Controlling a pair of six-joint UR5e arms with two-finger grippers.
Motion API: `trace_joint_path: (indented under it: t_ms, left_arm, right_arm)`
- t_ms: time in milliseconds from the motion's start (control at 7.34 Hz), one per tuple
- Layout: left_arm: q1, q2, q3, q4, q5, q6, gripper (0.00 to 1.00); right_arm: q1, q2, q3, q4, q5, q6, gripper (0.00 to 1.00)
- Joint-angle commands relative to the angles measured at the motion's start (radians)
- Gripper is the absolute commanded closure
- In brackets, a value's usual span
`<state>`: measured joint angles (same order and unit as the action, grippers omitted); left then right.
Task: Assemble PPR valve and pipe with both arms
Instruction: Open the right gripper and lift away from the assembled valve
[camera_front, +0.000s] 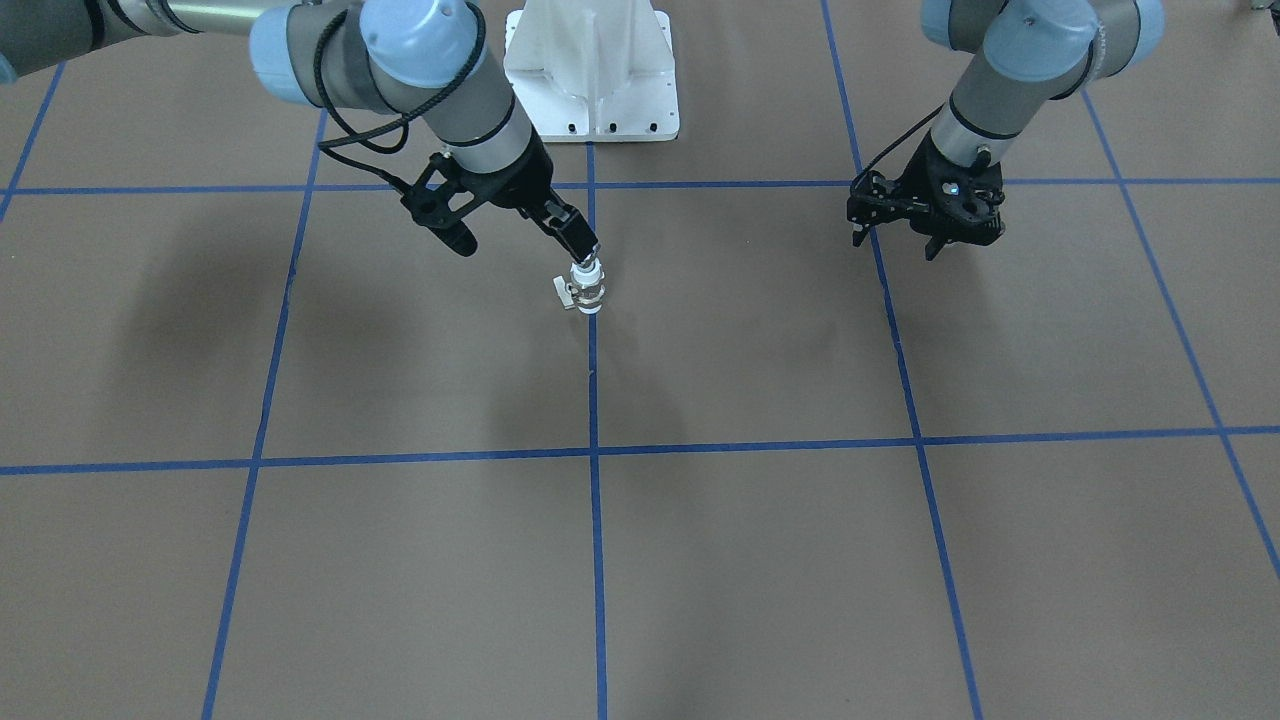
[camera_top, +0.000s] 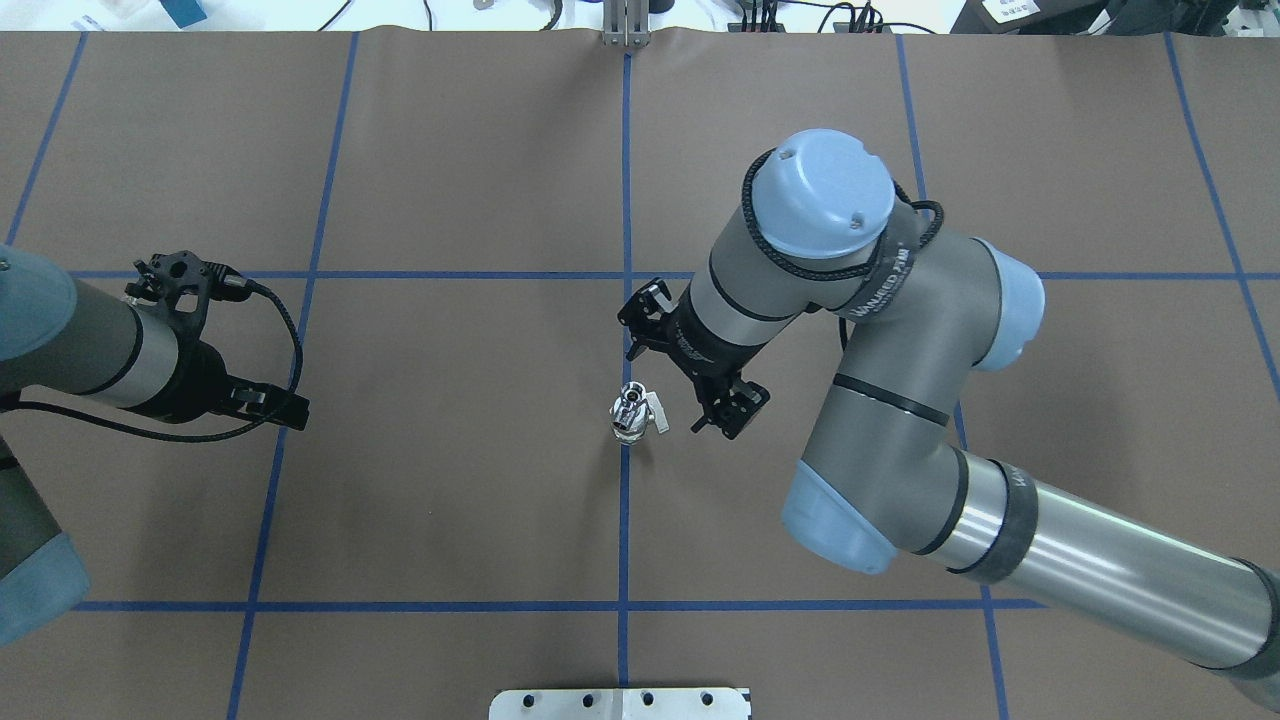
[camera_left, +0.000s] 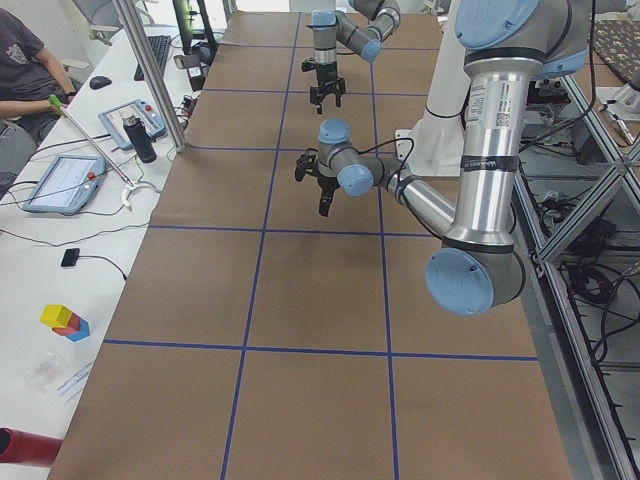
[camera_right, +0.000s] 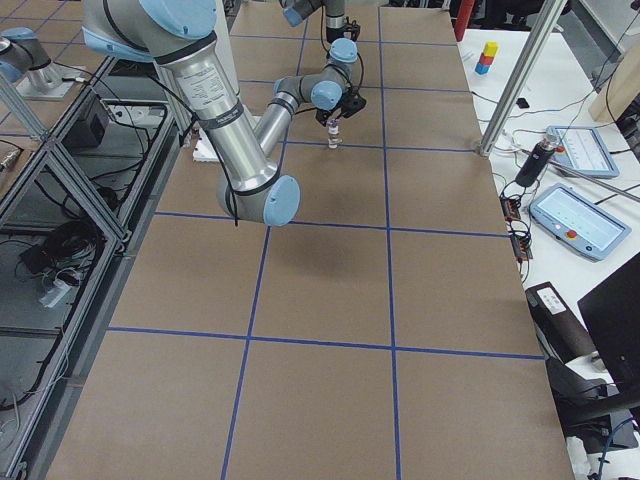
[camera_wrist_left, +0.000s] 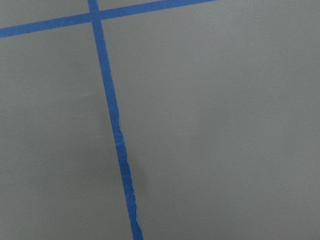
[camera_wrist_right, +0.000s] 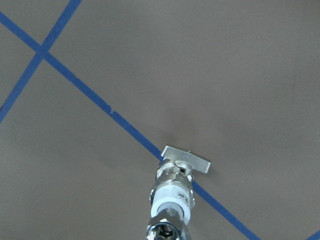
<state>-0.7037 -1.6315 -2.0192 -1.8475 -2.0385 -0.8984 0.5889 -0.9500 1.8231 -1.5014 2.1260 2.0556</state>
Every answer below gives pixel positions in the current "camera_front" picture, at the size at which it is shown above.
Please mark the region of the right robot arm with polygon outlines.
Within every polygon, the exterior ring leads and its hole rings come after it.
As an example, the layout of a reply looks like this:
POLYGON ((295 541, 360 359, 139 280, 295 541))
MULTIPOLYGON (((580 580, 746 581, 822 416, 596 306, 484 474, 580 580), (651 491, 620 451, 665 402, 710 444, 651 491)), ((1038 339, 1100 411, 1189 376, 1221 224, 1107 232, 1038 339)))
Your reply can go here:
POLYGON ((375 176, 461 256, 490 204, 518 213, 582 269, 598 241, 552 186, 553 163, 468 1, 5 1, 3 82, 131 38, 241 35, 273 96, 323 109, 319 150, 375 176))

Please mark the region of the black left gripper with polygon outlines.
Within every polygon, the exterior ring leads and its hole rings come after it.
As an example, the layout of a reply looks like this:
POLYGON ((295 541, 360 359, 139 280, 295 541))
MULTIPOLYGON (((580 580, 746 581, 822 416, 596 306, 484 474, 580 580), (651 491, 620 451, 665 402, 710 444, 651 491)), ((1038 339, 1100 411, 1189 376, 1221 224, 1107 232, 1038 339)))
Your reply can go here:
POLYGON ((986 145, 977 149, 970 164, 955 164, 928 136, 897 183, 902 196, 914 204, 906 217, 910 228, 928 238, 928 263, 951 243, 989 246, 1006 229, 1000 214, 1005 201, 1001 165, 986 145))

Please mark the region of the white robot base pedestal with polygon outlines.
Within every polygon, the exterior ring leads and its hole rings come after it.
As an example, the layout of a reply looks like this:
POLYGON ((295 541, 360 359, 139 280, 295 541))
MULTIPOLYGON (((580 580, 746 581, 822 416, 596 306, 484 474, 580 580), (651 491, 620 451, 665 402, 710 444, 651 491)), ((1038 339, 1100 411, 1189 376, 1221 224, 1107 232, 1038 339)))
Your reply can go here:
POLYGON ((678 137, 668 13, 649 1, 526 1, 504 28, 507 78, 544 142, 678 137))

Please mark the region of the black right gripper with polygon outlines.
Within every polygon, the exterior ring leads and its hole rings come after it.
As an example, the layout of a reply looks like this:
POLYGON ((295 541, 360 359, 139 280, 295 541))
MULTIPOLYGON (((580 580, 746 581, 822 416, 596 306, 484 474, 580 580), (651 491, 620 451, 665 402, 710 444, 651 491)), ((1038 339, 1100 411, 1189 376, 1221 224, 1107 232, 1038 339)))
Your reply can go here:
POLYGON ((596 252, 599 241, 581 211, 557 199, 552 188, 553 172, 554 164, 540 135, 531 135, 518 158, 492 173, 466 169, 460 152, 449 152, 444 169, 447 183, 458 193, 471 196, 451 210, 458 217, 468 215, 483 204, 516 210, 556 240, 573 263, 581 263, 590 252, 596 252))

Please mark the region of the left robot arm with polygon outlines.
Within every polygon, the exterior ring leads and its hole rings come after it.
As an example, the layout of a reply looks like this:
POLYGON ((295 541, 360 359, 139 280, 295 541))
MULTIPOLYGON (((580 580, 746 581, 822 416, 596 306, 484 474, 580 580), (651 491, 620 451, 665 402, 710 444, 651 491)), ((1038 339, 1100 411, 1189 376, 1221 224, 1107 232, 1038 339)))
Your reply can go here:
POLYGON ((899 178, 929 210, 910 227, 925 258, 1004 232, 1001 161, 1037 111, 1146 59, 1160 1, 925 1, 922 31, 970 61, 899 178))

